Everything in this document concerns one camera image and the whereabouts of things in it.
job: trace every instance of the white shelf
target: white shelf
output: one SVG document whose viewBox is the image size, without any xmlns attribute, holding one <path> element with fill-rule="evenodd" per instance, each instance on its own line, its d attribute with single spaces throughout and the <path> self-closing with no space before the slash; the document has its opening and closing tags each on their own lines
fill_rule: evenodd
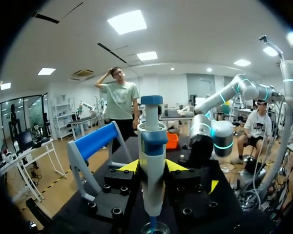
<svg viewBox="0 0 293 234">
<path fill-rule="evenodd" d="M 63 138 L 63 137 L 66 137 L 66 136 L 68 136 L 68 135 L 71 135 L 71 134 L 72 134 L 71 132 L 68 132 L 67 134 L 62 135 L 62 138 Z"/>
<path fill-rule="evenodd" d="M 71 115 L 73 115 L 73 114 L 74 114 L 74 113 L 69 113 L 69 114 L 65 114 L 65 115 L 61 115 L 61 116 L 53 117 L 53 118 L 63 118 L 63 117 L 71 116 Z"/>
<path fill-rule="evenodd" d="M 61 129 L 61 128 L 65 128 L 67 125 L 62 125 L 62 126 L 60 126 L 59 127 L 59 129 Z"/>
<path fill-rule="evenodd" d="M 56 107 L 60 107 L 60 106 L 70 106 L 70 103 L 59 104 L 59 105 L 55 105 L 55 106 L 52 106 L 52 107 L 53 107 L 53 108 L 56 108 Z"/>
<path fill-rule="evenodd" d="M 75 110 L 75 99 L 72 98 L 64 98 L 61 101 L 58 100 L 58 98 L 54 99 L 53 105 L 53 120 L 54 120 L 54 127 L 57 130 L 57 138 L 60 138 L 63 140 L 63 137 L 66 137 L 70 134 L 69 128 L 67 128 L 67 124 L 73 120 L 72 116 L 76 115 L 73 111 Z"/>
</svg>

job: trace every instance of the sneaker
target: sneaker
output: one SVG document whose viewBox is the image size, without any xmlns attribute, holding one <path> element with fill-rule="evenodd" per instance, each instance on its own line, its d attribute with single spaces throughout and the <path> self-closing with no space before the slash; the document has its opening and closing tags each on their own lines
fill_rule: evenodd
<svg viewBox="0 0 293 234">
<path fill-rule="evenodd" d="M 240 159 L 239 157 L 230 161 L 232 164 L 243 164 L 244 160 Z"/>
</svg>

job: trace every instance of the yellow triangle marker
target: yellow triangle marker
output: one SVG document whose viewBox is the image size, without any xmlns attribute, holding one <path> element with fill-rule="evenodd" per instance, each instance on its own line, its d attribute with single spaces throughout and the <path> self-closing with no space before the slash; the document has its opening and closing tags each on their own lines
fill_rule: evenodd
<svg viewBox="0 0 293 234">
<path fill-rule="evenodd" d="M 211 193 L 214 191 L 214 189 L 216 188 L 218 182 L 219 182 L 219 180 L 212 180 L 212 181 L 211 181 L 211 187 L 210 187 L 210 192 L 209 192 L 209 194 L 211 194 Z"/>
<path fill-rule="evenodd" d="M 183 166 L 180 166 L 179 164 L 170 161 L 169 159 L 166 159 L 166 163 L 169 169 L 169 172 L 174 172 L 176 170 L 180 170 L 180 171 L 186 171 L 188 170 L 188 168 L 185 168 Z"/>
<path fill-rule="evenodd" d="M 135 160 L 119 169 L 116 169 L 117 171 L 124 171 L 124 170 L 129 170 L 130 172 L 136 173 L 137 167 L 138 167 L 138 162 L 139 160 Z"/>
</svg>

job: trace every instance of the orange container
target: orange container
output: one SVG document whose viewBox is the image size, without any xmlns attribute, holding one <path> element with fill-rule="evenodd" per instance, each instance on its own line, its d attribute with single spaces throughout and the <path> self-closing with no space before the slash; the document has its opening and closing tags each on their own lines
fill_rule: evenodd
<svg viewBox="0 0 293 234">
<path fill-rule="evenodd" d="M 166 149 L 171 150 L 171 149 L 176 149 L 178 146 L 178 136 L 177 134 L 171 134 L 167 132 L 167 137 L 168 137 L 168 143 L 166 144 Z"/>
</svg>

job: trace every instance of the computer monitor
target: computer monitor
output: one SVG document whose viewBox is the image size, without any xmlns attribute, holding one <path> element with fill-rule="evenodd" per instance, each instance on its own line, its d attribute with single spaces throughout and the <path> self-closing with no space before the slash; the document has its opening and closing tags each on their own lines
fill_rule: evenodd
<svg viewBox="0 0 293 234">
<path fill-rule="evenodd" d="M 21 151 L 27 150 L 34 145 L 29 131 L 24 131 L 17 136 L 19 148 Z"/>
</svg>

